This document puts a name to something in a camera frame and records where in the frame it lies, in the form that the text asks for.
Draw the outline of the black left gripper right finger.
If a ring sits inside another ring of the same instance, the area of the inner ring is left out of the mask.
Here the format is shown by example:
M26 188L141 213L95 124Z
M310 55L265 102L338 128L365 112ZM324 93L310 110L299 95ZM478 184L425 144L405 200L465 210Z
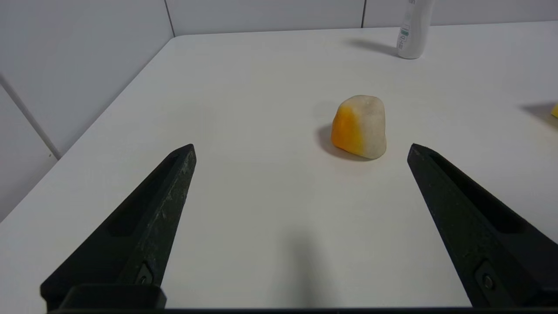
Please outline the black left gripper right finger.
M436 151L407 163L474 307L556 308L558 246Z

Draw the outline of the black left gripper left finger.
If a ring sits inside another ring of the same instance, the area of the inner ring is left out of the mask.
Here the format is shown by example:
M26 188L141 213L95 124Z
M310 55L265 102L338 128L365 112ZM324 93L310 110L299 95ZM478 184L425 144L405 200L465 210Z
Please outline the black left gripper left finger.
M40 286L48 306L164 306L161 289L197 156L172 151Z

